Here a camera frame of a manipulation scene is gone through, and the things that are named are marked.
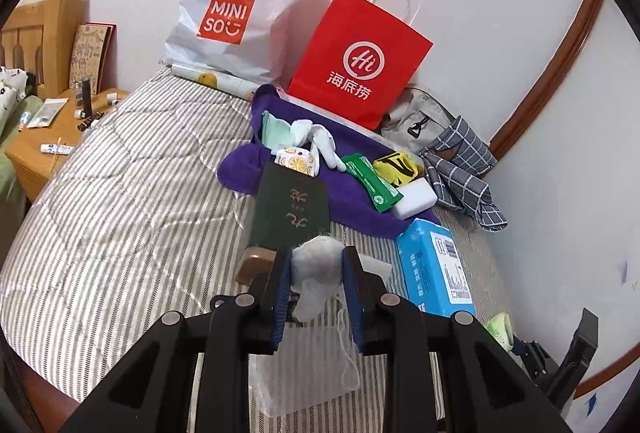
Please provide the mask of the green wet wipes pack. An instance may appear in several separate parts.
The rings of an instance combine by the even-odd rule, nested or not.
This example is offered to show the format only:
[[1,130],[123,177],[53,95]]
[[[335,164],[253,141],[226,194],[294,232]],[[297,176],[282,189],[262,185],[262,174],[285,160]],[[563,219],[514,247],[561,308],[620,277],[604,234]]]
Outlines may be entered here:
[[343,156],[346,172],[354,176],[367,193],[378,213],[390,211],[404,196],[387,180],[375,172],[372,163],[362,153]]

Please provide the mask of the white Miniso plastic bag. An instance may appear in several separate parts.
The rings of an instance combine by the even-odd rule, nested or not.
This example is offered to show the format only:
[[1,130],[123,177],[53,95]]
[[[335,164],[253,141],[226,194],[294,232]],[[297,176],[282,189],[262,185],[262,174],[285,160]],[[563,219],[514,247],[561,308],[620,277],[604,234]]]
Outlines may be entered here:
[[163,63],[206,67],[254,83],[280,80],[299,0],[179,0]]

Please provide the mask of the wooden nightstand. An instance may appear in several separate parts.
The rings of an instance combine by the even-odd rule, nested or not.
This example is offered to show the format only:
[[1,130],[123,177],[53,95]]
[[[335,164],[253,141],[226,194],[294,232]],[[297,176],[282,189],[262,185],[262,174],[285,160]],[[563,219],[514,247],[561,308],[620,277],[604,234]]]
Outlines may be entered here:
[[66,156],[42,153],[40,146],[76,146],[81,140],[82,133],[77,128],[80,121],[74,117],[76,106],[73,92],[67,89],[58,95],[58,98],[62,97],[68,98],[68,101],[50,126],[22,130],[6,149],[6,156],[12,162],[17,179],[30,202],[36,201],[54,172],[66,161]]

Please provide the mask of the white sock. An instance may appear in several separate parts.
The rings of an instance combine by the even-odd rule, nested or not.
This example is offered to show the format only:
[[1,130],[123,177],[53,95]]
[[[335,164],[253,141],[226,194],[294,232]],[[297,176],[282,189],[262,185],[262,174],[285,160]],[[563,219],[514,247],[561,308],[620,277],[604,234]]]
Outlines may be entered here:
[[295,147],[309,145],[309,151],[314,160],[312,162],[312,175],[317,176],[319,174],[320,160],[323,160],[330,170],[346,171],[346,165],[337,156],[334,138],[323,125],[300,119],[291,124],[291,133]]

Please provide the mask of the light green snack packet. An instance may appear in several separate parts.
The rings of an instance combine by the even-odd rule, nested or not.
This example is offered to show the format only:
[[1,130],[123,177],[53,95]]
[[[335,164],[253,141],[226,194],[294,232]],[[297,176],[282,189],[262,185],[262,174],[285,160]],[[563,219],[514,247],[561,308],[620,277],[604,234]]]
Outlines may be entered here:
[[487,321],[485,328],[506,352],[512,351],[514,346],[514,333],[511,318],[508,313],[501,312],[491,317]]

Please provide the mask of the clear plastic bag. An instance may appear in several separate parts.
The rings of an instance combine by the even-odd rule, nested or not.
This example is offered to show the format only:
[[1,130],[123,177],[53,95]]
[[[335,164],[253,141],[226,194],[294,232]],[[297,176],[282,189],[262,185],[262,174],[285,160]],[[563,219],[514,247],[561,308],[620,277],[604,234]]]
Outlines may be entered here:
[[316,318],[284,332],[277,353],[252,358],[250,389],[264,415],[283,417],[352,392],[341,383],[345,361],[336,330],[341,307],[331,297]]

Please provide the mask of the white face mask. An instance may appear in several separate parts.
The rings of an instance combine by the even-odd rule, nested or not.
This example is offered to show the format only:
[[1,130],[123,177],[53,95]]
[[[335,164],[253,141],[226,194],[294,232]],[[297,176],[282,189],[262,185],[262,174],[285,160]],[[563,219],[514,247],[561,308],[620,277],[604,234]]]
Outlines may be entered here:
[[330,236],[317,236],[292,252],[292,290],[298,295],[293,318],[306,323],[320,315],[331,297],[342,305],[337,312],[336,330],[344,357],[341,374],[344,389],[360,387],[360,371],[352,357],[352,341],[346,338],[346,297],[343,289],[342,255],[345,245]]

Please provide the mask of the white sponge block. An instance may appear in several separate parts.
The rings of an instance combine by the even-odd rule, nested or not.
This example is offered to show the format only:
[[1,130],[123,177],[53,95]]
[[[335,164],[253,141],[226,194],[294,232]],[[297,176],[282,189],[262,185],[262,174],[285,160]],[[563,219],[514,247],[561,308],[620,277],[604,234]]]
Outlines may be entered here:
[[397,191],[402,198],[390,209],[396,219],[410,219],[423,211],[433,208],[437,196],[431,184],[424,177],[413,179],[406,185],[399,186]]

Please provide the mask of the purple towel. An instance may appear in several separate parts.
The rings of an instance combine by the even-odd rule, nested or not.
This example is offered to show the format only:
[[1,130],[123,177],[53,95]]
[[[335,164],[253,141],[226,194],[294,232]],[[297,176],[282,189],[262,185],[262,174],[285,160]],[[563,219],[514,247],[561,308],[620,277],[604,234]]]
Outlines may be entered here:
[[[279,96],[269,84],[260,86],[252,101],[250,129],[252,139],[228,156],[218,166],[218,179],[224,187],[246,194],[257,192],[262,170],[272,160],[271,151],[262,145],[262,114],[268,111],[276,118],[291,123],[306,119],[323,125],[333,136],[339,156],[361,153],[373,161],[392,149],[356,130]],[[319,178],[326,183],[332,221],[365,235],[395,239],[411,224],[412,219],[396,219],[389,211],[378,212],[361,182],[348,173],[320,166]]]

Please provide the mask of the brown patterned book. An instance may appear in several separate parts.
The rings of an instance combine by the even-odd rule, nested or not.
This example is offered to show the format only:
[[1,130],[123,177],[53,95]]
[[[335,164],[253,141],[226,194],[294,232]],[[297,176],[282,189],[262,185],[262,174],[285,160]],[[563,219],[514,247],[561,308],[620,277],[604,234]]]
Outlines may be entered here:
[[111,23],[86,22],[77,27],[70,53],[70,87],[88,76],[91,94],[100,93],[108,48],[115,31],[116,26]]

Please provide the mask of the wooden headboard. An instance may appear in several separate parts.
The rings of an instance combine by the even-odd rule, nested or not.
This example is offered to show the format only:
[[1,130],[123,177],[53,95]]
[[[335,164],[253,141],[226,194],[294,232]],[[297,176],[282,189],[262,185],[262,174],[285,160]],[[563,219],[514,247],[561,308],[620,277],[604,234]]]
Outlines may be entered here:
[[35,94],[54,98],[70,84],[70,55],[82,0],[40,0],[18,6],[1,30],[1,64],[35,75]]

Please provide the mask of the grey plaid cloth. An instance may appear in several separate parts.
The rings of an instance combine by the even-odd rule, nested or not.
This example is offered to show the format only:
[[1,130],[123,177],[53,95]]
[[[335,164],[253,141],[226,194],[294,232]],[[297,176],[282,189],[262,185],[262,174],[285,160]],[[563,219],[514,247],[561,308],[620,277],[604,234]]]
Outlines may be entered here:
[[498,233],[508,226],[483,179],[497,159],[462,116],[422,148],[418,156],[440,205],[471,217],[484,231]]

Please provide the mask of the dark green tea tin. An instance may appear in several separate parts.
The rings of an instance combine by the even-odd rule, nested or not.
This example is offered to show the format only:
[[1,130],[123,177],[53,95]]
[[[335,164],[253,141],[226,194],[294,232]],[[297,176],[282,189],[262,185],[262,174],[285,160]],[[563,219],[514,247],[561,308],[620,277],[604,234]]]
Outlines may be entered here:
[[329,232],[326,183],[268,162],[248,216],[246,245],[235,273],[243,286],[271,271],[279,249],[294,249]]

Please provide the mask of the rolled fruit print sheet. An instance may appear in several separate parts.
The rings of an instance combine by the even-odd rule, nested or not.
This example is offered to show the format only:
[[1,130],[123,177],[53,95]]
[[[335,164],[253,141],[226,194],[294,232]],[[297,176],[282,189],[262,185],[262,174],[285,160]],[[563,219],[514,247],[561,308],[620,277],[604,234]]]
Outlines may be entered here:
[[190,64],[173,63],[170,66],[170,70],[177,78],[184,78],[248,101],[253,99],[259,88],[258,84],[243,80],[237,76],[213,69],[194,67]]

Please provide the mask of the mint green cloth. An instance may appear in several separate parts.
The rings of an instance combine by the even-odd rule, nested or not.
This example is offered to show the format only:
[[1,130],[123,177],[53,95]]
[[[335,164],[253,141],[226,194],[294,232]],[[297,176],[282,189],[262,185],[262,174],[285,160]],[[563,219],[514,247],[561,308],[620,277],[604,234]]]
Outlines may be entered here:
[[293,147],[295,136],[288,121],[276,118],[268,110],[264,110],[262,112],[260,141],[272,154],[276,154],[280,149]]

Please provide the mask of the yellow mesh pouch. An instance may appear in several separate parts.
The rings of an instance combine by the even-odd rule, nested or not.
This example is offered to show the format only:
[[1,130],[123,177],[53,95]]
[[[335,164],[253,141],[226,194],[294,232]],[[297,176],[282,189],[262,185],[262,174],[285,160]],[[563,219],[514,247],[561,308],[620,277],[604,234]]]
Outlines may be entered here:
[[424,166],[417,164],[405,151],[395,151],[373,161],[373,170],[395,188],[410,184],[424,175]]

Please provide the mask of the beige backpack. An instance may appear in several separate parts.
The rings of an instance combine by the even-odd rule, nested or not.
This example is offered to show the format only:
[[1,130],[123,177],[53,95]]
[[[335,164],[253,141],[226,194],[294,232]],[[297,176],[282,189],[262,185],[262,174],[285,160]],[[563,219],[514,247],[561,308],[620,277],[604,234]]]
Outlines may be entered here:
[[405,88],[380,126],[383,137],[418,152],[454,121],[451,114],[425,90]]

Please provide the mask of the red paper shopping bag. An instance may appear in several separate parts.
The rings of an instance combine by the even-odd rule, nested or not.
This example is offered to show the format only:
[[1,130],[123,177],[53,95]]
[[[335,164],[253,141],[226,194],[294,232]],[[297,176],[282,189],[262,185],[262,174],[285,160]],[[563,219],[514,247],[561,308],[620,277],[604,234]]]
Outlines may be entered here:
[[332,0],[305,49],[288,95],[368,130],[412,79],[433,43],[408,10],[398,18],[376,0]]

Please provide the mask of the blue tissue pack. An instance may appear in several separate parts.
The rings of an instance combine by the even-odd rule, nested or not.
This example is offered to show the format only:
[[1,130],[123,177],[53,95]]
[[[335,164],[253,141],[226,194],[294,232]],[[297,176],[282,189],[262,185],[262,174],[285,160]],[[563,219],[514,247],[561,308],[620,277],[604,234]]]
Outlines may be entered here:
[[424,313],[476,315],[454,237],[448,228],[415,219],[396,239],[409,300]]

